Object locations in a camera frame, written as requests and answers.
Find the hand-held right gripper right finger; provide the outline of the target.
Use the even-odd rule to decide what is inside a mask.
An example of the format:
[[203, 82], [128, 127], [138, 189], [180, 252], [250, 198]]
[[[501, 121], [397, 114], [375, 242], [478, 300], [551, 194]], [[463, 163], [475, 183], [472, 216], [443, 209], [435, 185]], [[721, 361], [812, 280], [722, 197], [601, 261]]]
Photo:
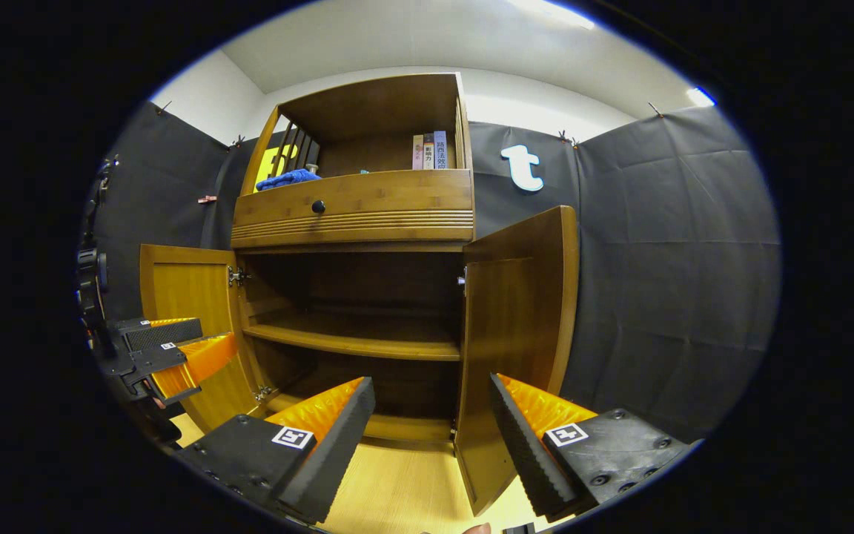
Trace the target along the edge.
[[617, 503], [695, 449], [626, 409], [596, 413], [502, 373], [489, 395], [526, 497], [549, 521]]

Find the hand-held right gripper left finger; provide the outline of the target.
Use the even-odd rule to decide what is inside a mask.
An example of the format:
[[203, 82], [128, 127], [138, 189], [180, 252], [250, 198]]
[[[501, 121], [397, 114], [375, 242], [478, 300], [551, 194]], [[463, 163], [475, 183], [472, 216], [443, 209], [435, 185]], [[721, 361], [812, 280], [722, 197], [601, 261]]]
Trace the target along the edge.
[[258, 510], [325, 523], [375, 403], [372, 378], [356, 378], [272, 416], [235, 415], [175, 460]]

